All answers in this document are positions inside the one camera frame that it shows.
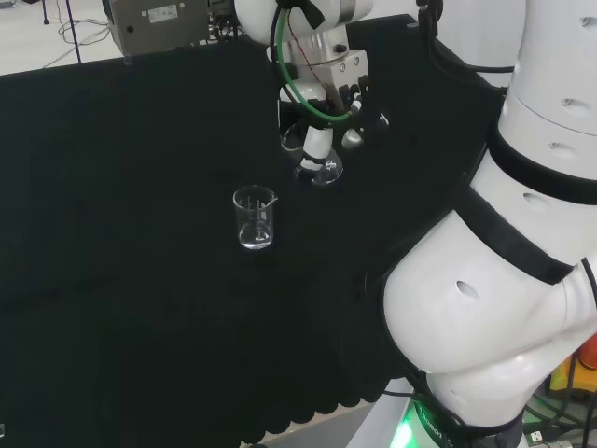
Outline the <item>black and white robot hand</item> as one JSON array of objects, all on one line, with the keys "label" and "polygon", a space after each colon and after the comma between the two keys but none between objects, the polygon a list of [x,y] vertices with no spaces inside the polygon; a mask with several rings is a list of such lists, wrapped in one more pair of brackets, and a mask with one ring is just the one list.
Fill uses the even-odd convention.
[{"label": "black and white robot hand", "polygon": [[354,150],[390,127],[389,115],[373,95],[367,53],[346,50],[333,60],[312,63],[293,48],[285,51],[285,62],[293,84],[280,89],[281,147],[296,164],[297,176],[329,184],[343,171],[337,143]]}]

